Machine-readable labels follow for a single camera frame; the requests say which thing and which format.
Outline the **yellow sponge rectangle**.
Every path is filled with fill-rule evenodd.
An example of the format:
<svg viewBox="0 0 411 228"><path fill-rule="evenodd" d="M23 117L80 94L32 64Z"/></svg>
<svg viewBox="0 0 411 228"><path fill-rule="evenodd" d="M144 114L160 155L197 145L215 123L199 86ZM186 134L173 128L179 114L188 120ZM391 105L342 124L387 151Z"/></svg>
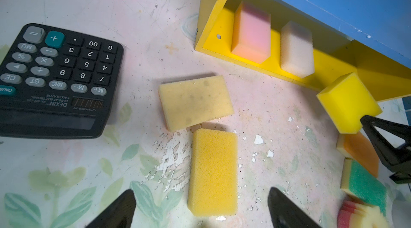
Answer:
<svg viewBox="0 0 411 228"><path fill-rule="evenodd" d="M187 202L194 216L237 212L237 156L236 134L204 128L194 132Z"/></svg>

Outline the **bright yellow sponge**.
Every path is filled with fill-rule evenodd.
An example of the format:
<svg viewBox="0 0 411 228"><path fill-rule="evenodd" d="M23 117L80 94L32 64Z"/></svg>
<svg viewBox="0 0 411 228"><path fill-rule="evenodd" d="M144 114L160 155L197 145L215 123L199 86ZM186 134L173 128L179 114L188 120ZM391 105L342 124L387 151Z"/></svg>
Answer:
<svg viewBox="0 0 411 228"><path fill-rule="evenodd" d="M356 134L362 129L360 119L376 117L382 109L355 73L343 75L316 95L341 134Z"/></svg>

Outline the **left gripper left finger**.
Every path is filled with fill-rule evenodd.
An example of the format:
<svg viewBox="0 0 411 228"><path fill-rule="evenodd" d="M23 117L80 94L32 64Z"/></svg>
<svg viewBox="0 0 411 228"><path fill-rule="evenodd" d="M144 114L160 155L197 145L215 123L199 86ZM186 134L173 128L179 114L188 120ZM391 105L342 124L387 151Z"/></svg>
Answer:
<svg viewBox="0 0 411 228"><path fill-rule="evenodd" d="M134 192L127 189L102 213L100 213L86 228L130 228L136 199Z"/></svg>

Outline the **green sponge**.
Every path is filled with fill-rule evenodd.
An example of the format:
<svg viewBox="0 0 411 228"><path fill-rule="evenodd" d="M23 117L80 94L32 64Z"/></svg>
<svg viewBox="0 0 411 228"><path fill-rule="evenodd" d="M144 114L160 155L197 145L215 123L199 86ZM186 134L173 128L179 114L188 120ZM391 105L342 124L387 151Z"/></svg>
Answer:
<svg viewBox="0 0 411 228"><path fill-rule="evenodd" d="M344 159L340 188L352 197L378 206L382 214L386 216L387 190L385 186L357 161Z"/></svg>

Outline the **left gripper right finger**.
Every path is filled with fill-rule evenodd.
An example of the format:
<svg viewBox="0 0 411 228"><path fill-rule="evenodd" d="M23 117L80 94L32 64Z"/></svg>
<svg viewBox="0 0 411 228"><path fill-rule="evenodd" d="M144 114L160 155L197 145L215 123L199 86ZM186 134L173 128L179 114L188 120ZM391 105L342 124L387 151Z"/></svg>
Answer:
<svg viewBox="0 0 411 228"><path fill-rule="evenodd" d="M320 228L276 187L269 191L268 208L274 228Z"/></svg>

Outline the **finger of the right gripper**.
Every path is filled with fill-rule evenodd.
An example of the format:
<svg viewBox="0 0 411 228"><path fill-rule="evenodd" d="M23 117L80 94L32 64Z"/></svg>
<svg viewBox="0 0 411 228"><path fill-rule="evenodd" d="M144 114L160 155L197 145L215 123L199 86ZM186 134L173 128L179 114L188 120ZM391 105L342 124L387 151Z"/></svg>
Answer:
<svg viewBox="0 0 411 228"><path fill-rule="evenodd" d="M390 179L396 184L409 184L411 182L411 127L368 115L363 116L360 122L382 164L393 172ZM402 138L405 142L396 148L380 134L377 128Z"/></svg>

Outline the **orange sponge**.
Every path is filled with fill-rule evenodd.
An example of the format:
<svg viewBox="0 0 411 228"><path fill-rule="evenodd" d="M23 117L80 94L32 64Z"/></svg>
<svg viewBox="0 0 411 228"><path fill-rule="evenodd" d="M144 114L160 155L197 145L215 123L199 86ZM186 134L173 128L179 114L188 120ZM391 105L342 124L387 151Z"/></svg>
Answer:
<svg viewBox="0 0 411 228"><path fill-rule="evenodd" d="M378 177L380 159L369 139L361 132L340 134L336 149L346 158L356 160L374 177Z"/></svg>

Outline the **beige pale pink sponge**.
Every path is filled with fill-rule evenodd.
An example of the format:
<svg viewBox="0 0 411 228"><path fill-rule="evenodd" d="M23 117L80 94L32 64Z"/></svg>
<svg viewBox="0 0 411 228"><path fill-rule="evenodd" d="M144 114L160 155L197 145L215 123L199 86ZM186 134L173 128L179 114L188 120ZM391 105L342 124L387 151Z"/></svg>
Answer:
<svg viewBox="0 0 411 228"><path fill-rule="evenodd" d="M315 72L312 32L294 21L280 31L280 68L299 78Z"/></svg>

